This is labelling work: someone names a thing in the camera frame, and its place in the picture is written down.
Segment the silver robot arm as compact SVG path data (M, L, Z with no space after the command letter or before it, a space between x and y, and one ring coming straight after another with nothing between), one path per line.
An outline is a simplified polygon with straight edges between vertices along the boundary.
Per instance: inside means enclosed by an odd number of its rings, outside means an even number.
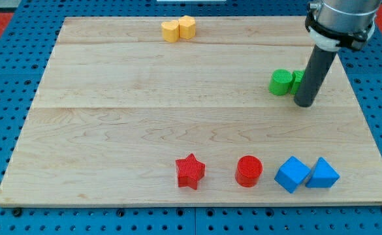
M314 0L308 2L306 30L315 45L328 52L360 51L375 31L381 0Z

